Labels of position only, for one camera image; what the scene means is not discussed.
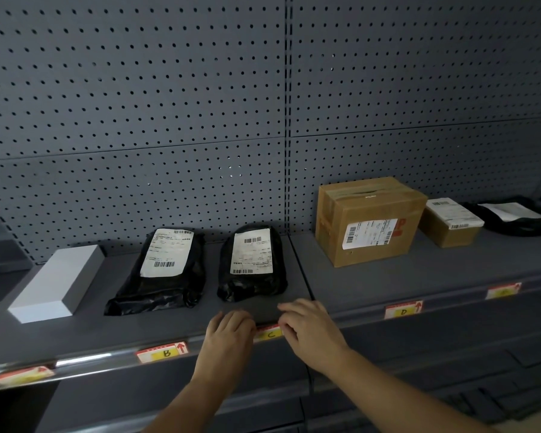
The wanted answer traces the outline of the person's right hand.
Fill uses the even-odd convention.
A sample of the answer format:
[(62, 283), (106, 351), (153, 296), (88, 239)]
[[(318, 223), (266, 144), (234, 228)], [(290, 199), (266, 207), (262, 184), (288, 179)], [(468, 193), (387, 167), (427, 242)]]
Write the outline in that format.
[(319, 305), (319, 333), (308, 341), (289, 345), (304, 364), (332, 378), (351, 349), (326, 308), (319, 301), (315, 302)]

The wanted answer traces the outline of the person's left hand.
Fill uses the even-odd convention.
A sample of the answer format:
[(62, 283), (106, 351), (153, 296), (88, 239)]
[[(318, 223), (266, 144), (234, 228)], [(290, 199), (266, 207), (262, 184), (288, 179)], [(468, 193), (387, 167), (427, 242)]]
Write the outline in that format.
[(193, 376), (222, 375), (233, 381), (235, 388), (249, 362), (253, 344), (253, 341), (208, 341), (206, 329)]

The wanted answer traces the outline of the person's right forearm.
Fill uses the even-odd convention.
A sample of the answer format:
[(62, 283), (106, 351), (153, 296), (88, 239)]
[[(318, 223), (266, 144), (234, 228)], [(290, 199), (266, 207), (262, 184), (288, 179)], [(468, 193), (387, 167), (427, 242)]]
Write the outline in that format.
[(382, 371), (353, 349), (311, 357), (381, 433), (499, 433)]

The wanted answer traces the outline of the person's left forearm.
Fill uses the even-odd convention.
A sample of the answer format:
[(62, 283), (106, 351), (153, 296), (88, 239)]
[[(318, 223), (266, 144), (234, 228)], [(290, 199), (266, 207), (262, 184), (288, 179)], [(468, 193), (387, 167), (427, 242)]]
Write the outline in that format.
[(194, 375), (141, 433), (203, 433), (233, 388), (222, 375)]

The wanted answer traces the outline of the red yellow shelf label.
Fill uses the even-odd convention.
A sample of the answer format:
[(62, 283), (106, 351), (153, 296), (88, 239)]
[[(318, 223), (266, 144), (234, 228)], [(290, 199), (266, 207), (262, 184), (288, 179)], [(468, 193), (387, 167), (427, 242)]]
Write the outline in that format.
[(424, 300), (422, 299), (386, 306), (384, 320), (419, 314), (422, 312), (423, 306)]
[(135, 356), (141, 364), (149, 364), (157, 361), (170, 360), (177, 356), (189, 353), (188, 345), (184, 341), (167, 343), (135, 352)]
[(0, 386), (17, 387), (55, 376), (55, 371), (45, 365), (0, 373)]
[(263, 341), (269, 341), (274, 340), (283, 337), (283, 332), (281, 327), (278, 324), (265, 326), (265, 327), (258, 327), (257, 331), (254, 335), (253, 342), (263, 342)]
[(515, 282), (510, 284), (492, 286), (487, 289), (485, 300), (515, 296), (521, 291), (522, 284), (522, 282)]

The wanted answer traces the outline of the small black plastic parcel bag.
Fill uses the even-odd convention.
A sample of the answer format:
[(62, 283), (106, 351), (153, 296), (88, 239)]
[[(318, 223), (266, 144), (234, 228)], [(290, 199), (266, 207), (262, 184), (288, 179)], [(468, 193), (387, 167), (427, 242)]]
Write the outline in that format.
[(277, 296), (288, 287), (283, 244), (270, 225), (246, 225), (225, 240), (220, 251), (217, 296), (239, 302)]

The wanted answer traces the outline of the large black plastic parcel bag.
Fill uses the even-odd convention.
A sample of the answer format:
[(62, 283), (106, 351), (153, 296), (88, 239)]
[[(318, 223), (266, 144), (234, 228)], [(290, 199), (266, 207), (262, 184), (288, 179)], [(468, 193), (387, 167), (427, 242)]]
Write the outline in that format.
[(129, 276), (105, 305), (105, 316), (193, 308), (206, 282), (202, 232), (173, 227), (150, 233)]

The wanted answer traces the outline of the grey metal shelf board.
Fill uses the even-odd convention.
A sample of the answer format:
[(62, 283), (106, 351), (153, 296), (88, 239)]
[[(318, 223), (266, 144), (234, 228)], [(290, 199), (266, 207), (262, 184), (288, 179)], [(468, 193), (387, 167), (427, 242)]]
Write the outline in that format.
[[(417, 299), (422, 314), (541, 292), (541, 237), (483, 230), (469, 246), (443, 249), (418, 232), (407, 254), (339, 269), (313, 233), (289, 239), (311, 296), (340, 328), (382, 321), (386, 306)], [(485, 300), (488, 288), (515, 282), (517, 295)]]
[(53, 376), (30, 382), (37, 385), (139, 366), (136, 351), (180, 341), (186, 342), (190, 351), (185, 357), (192, 357), (199, 351), (205, 328), (213, 315), (235, 308), (250, 312), (260, 326), (273, 324), (279, 316), (278, 303), (310, 298), (288, 236), (281, 240), (288, 280), (287, 290), (282, 295), (258, 296), (239, 303), (223, 302), (217, 297), (222, 243), (208, 243), (204, 247), (206, 283), (203, 296), (191, 309), (122, 317), (103, 315), (107, 300), (126, 280), (137, 254), (106, 257), (72, 316), (33, 323), (19, 323), (8, 312), (8, 307), (39, 272), (40, 266), (27, 272), (0, 275), (0, 286), (16, 281), (0, 302), (0, 373), (42, 365), (53, 367)]

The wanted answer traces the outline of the large brown cardboard box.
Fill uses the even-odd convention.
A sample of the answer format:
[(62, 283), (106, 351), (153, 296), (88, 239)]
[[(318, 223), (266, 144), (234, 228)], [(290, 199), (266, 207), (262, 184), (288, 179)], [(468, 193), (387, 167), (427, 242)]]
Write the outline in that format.
[(316, 240), (335, 268), (407, 254), (427, 201), (394, 177), (322, 185)]

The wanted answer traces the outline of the grey lower shelf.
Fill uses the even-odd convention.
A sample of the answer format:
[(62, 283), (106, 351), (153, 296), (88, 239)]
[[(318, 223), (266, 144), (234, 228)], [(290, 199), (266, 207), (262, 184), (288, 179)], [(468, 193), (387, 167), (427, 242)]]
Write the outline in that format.
[[(541, 406), (541, 293), (343, 330), (372, 362), (466, 415), (499, 422)], [(182, 389), (194, 358), (60, 383), (36, 433), (135, 433)], [(209, 433), (375, 432), (284, 340), (260, 343)]]

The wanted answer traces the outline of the small brown cardboard box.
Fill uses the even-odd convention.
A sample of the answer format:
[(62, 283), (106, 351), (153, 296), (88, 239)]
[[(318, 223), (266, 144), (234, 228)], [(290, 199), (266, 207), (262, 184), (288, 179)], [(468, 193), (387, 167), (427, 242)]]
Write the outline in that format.
[(418, 228), (438, 247), (471, 245), (484, 221), (449, 197), (428, 199)]

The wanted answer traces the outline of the white rectangular box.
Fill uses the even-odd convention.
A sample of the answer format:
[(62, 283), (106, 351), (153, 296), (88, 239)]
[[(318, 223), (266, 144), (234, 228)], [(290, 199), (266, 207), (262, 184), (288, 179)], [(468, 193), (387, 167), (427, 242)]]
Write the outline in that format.
[(104, 259), (98, 245), (57, 250), (10, 304), (8, 312), (22, 324), (72, 316)]

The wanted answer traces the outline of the slotted grey shelf upright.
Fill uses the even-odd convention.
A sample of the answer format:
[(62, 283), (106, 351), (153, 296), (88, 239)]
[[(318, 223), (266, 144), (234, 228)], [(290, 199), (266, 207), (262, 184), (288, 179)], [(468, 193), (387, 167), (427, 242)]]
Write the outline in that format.
[(291, 229), (291, 89), (294, 0), (284, 0), (284, 232)]

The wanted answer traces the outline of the flat black parcel bag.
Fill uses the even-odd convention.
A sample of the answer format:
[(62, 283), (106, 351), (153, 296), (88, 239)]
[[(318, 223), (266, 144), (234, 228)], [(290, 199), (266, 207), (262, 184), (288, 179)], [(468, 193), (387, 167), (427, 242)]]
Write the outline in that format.
[(512, 237), (541, 237), (541, 201), (524, 196), (491, 199), (462, 206), (491, 232)]

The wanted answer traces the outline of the grey pegboard back panel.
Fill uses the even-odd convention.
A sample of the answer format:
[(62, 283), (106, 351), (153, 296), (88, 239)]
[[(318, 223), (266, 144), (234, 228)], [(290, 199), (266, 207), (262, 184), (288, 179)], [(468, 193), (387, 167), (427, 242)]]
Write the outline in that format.
[(284, 221), (285, 0), (0, 0), (0, 220), (35, 264)]
[(291, 229), (320, 185), (541, 198), (541, 0), (294, 0)]

